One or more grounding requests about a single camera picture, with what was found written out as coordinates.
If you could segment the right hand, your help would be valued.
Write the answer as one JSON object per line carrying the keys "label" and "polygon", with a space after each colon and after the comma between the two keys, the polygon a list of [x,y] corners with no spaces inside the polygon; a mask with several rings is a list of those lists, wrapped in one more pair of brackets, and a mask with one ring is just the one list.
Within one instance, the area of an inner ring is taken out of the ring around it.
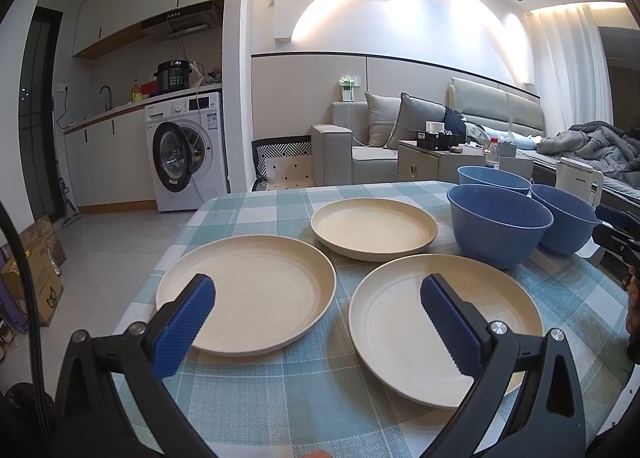
{"label": "right hand", "polygon": [[629,277],[626,280],[626,290],[628,293],[626,330],[629,333],[627,356],[633,363],[638,365],[640,327],[639,282],[636,276],[636,269],[631,266],[628,270]]}

